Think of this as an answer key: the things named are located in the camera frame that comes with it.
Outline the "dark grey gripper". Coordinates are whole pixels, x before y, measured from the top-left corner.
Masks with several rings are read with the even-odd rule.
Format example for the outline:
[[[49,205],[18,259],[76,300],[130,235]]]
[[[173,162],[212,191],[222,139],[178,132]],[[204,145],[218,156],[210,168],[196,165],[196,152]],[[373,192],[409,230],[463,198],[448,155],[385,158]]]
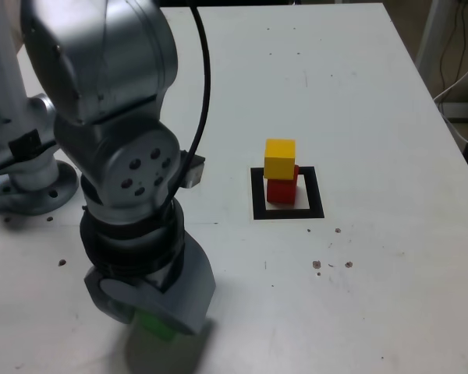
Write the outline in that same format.
[[[215,292],[209,259],[188,233],[185,233],[183,268],[182,260],[175,259],[134,285],[103,279],[96,268],[90,268],[84,283],[95,306],[107,316],[131,324],[136,309],[188,335],[201,332]]]

